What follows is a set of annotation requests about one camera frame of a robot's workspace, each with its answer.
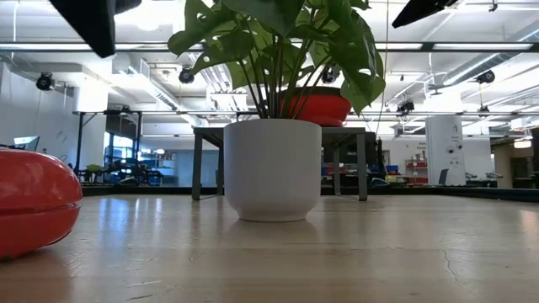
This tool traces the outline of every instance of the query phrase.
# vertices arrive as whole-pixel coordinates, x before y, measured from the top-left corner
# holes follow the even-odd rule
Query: pillar
[[[535,174],[536,189],[539,189],[539,129],[531,130],[532,140],[531,148],[533,148],[533,171]]]
[[[429,184],[438,185],[442,170],[448,169],[446,185],[466,185],[462,118],[429,117],[426,122],[426,133]]]
[[[511,157],[513,155],[513,146],[511,144],[503,146],[494,146],[494,172],[502,175],[498,178],[499,189],[512,189],[513,177],[511,172]]]
[[[97,112],[107,109],[109,91],[107,87],[98,83],[84,83],[80,88],[75,88],[75,111]],[[83,143],[81,148],[80,168],[85,169],[88,164],[103,165],[104,157],[104,133],[106,116],[86,114],[84,121],[88,121],[83,127]]]

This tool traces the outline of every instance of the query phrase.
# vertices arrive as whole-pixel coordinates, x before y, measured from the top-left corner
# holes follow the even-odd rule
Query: metal table
[[[217,194],[223,193],[224,181],[224,151],[223,151],[223,128],[221,127],[195,127],[195,152],[193,161],[193,200],[200,200],[200,173],[202,170],[202,140],[206,140],[219,148],[219,164],[217,169]],[[322,146],[332,148],[334,155],[334,188],[335,194],[340,195],[339,175],[339,149],[341,146],[356,141],[357,144],[357,167],[358,167],[358,190],[360,201],[367,200],[367,173],[365,159],[365,129],[362,127],[323,127]]]

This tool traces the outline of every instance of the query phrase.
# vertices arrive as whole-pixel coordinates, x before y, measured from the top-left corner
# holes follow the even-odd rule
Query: white planter
[[[225,196],[248,221],[296,221],[320,198],[322,128],[262,119],[225,127]]]

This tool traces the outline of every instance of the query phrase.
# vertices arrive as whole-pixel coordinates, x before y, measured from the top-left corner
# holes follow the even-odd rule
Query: monitor
[[[13,139],[15,148],[34,152],[37,150],[37,144],[39,141],[39,136],[19,137]]]

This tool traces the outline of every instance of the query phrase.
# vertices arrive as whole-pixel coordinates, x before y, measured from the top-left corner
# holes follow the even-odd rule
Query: table leg
[[[334,147],[334,192],[340,195],[340,167],[339,167],[339,147]]]
[[[217,194],[222,195],[222,184],[223,179],[225,178],[224,166],[225,166],[225,157],[224,157],[224,147],[219,147],[219,167],[217,168]]]
[[[357,143],[357,189],[360,201],[367,201],[367,171],[365,160],[365,134],[358,134]]]
[[[202,135],[195,135],[193,157],[193,200],[200,200],[200,171],[202,170]]]

